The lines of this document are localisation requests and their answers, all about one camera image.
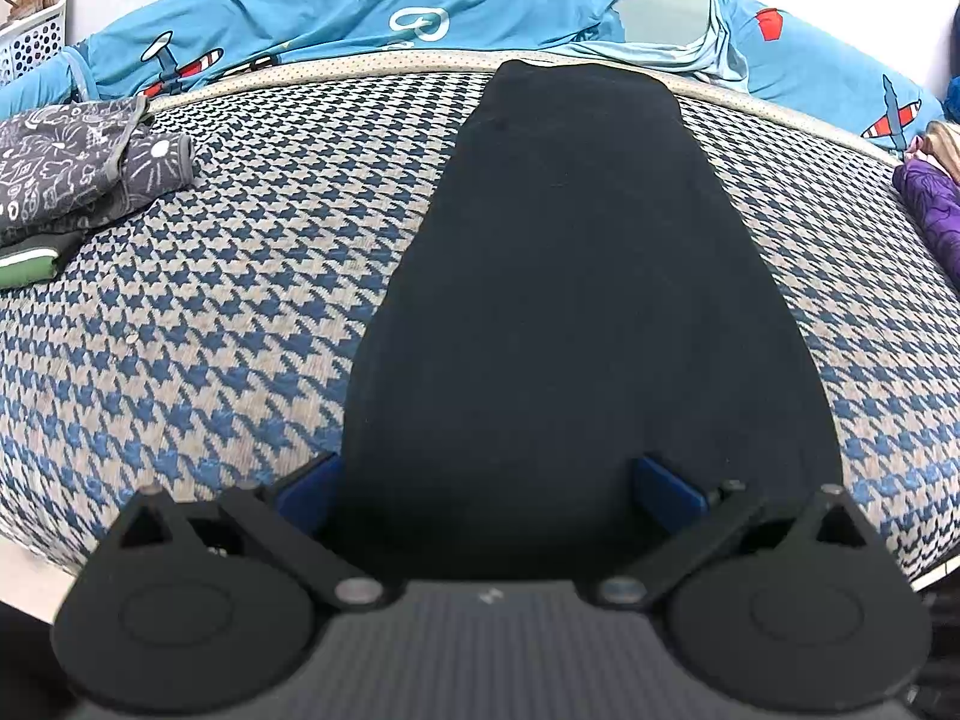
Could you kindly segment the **purple floral garment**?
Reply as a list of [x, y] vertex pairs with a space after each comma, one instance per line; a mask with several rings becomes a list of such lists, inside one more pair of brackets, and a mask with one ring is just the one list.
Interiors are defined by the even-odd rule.
[[893, 171], [893, 187], [947, 277], [960, 281], [958, 185], [928, 161], [909, 160]]

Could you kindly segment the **white perforated laundry basket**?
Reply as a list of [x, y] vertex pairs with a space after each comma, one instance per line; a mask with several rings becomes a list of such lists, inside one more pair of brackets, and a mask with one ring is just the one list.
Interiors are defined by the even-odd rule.
[[67, 43], [70, 0], [59, 0], [34, 15], [5, 26], [0, 37], [2, 85], [43, 65]]

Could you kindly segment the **black t-shirt red lettering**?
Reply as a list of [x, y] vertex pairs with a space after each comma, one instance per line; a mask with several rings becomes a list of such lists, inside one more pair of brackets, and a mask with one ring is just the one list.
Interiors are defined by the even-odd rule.
[[324, 543], [377, 577], [567, 578], [656, 543], [635, 465], [841, 476], [770, 270], [661, 83], [509, 62], [353, 359]]

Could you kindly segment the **green white folded garment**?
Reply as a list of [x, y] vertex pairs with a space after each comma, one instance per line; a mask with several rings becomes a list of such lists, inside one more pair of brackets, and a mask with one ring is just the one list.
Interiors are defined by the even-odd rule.
[[10, 291], [55, 280], [85, 239], [83, 232], [39, 234], [3, 247], [0, 289]]

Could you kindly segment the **houndstooth blue white mattress cover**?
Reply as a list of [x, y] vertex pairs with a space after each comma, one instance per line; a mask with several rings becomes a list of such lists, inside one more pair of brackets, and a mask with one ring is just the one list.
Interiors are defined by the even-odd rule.
[[[2, 299], [2, 535], [76, 571], [140, 486], [199, 499], [332, 450], [364, 324], [488, 52], [316, 60], [161, 99], [184, 192]], [[835, 415], [844, 481], [910, 575], [958, 543], [958, 296], [838, 128], [670, 78]]]

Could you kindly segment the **grey patterned folded clothes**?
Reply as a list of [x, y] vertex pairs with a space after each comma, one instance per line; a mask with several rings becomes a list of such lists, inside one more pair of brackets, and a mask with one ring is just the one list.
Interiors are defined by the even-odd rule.
[[194, 180], [194, 140], [142, 96], [54, 104], [2, 122], [2, 242], [93, 232]]

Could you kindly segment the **blue airplane print bedsheet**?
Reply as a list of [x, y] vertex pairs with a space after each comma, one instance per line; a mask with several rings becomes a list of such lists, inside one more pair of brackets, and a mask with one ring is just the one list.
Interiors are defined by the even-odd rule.
[[36, 36], [5, 50], [2, 110], [172, 96], [389, 50], [548, 50], [675, 73], [895, 153], [958, 119], [955, 96], [757, 0], [156, 0], [71, 46]]

